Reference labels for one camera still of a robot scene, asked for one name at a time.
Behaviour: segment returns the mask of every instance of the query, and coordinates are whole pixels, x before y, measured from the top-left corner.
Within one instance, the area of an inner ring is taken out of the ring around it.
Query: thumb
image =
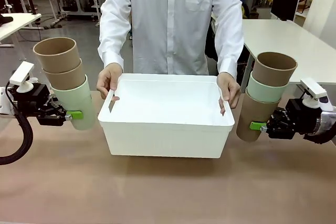
[[[118,87],[118,75],[117,74],[111,74],[111,82],[110,82],[110,89],[115,91]]]
[[[222,90],[222,95],[223,95],[224,101],[228,101],[230,99],[230,92],[229,92],[228,82],[224,82],[221,85],[220,88]]]

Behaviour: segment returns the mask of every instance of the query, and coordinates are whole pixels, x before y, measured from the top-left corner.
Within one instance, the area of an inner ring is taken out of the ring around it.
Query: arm
[[[243,21],[240,0],[213,0],[213,13],[217,17],[215,47],[218,72],[237,76],[237,61],[243,50]]]
[[[131,0],[106,0],[101,6],[101,11],[99,56],[104,62],[104,67],[118,63],[123,68],[120,50],[131,29]]]

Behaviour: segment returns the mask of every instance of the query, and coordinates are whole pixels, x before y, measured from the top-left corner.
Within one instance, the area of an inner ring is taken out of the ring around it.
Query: white dress shirt
[[[135,73],[208,74],[204,54],[211,11],[217,17],[218,71],[237,73],[243,49],[240,0],[106,0],[101,6],[99,55],[123,67],[120,50],[131,26]]]

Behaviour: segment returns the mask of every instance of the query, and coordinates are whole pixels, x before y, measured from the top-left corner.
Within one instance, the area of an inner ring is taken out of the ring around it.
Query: hand
[[[231,74],[222,72],[217,76],[217,84],[222,91],[224,101],[228,101],[230,108],[234,109],[237,106],[240,97],[240,86]],[[223,101],[219,99],[221,114],[224,115],[225,108]]]
[[[97,90],[105,100],[109,90],[117,90],[118,78],[122,74],[122,68],[118,63],[108,64],[98,75]],[[112,101],[119,100],[119,97],[113,97]]]

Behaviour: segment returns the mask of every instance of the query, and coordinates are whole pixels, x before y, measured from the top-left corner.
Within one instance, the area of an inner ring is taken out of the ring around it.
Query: box
[[[215,76],[122,74],[99,113],[112,155],[219,158],[235,121]]]

